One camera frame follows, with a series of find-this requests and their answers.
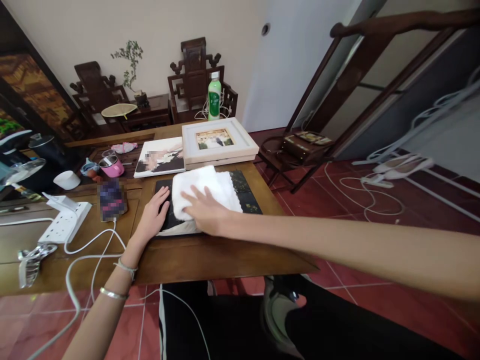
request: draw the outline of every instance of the pink cup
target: pink cup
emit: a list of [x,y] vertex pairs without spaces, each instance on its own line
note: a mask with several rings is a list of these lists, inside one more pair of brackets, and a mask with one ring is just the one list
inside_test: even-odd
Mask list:
[[118,178],[125,171],[124,165],[120,162],[119,158],[115,155],[104,157],[98,165],[102,170],[111,178]]

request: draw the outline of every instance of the white cup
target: white cup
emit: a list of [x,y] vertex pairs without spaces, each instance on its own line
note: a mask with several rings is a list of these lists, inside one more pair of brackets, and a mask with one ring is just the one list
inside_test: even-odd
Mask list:
[[72,190],[80,184],[80,178],[71,170],[58,174],[53,182],[64,190]]

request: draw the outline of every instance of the green plastic bottle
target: green plastic bottle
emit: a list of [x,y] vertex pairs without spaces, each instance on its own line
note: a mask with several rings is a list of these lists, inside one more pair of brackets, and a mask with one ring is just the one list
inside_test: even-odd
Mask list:
[[218,71],[211,73],[210,85],[208,85],[208,120],[220,119],[220,94],[222,85],[220,84],[220,73]]

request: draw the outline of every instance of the shoe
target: shoe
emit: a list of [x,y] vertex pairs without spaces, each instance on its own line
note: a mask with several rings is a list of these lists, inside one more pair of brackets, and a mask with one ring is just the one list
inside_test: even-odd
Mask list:
[[395,180],[406,178],[410,174],[417,172],[418,170],[429,169],[434,165],[434,160],[431,157],[420,157],[413,161],[404,163],[396,168],[387,171],[383,176],[387,180]]
[[420,158],[419,154],[408,153],[403,156],[394,157],[384,163],[373,168],[373,172],[377,174],[386,173],[392,169],[395,169],[403,164],[407,164],[415,159]]

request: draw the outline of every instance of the pink cloth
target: pink cloth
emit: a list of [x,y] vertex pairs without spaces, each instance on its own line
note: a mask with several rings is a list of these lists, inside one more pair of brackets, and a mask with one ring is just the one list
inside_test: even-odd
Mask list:
[[112,145],[111,149],[115,150],[117,154],[125,154],[131,152],[138,147],[136,142],[124,142],[123,144]]

